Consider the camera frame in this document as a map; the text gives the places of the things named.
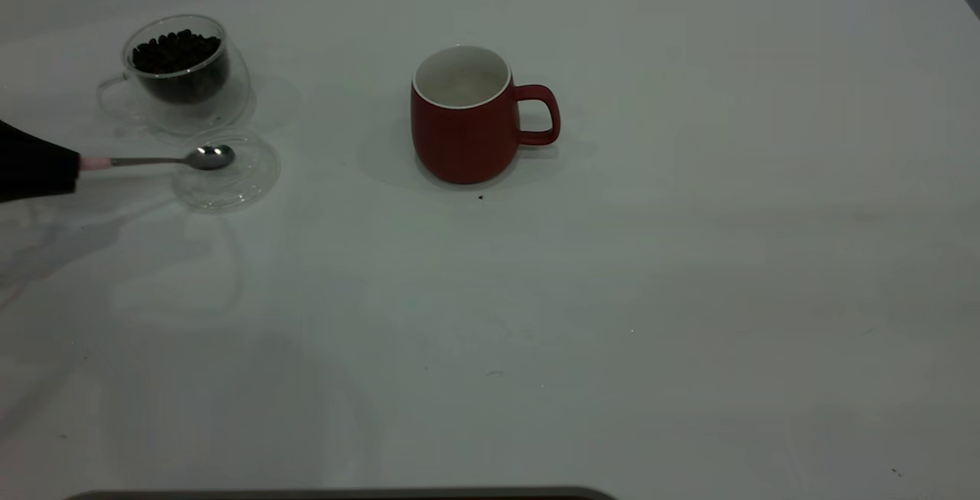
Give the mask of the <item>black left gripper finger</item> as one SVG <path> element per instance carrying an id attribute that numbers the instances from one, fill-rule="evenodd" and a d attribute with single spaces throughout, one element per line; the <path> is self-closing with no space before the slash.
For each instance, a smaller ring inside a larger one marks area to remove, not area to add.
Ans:
<path id="1" fill-rule="evenodd" d="M 3 171 L 1 203 L 32 198 L 69 195 L 76 192 L 77 169 L 66 171 Z"/>
<path id="2" fill-rule="evenodd" d="M 3 172 L 80 172 L 77 152 L 1 121 Z"/>

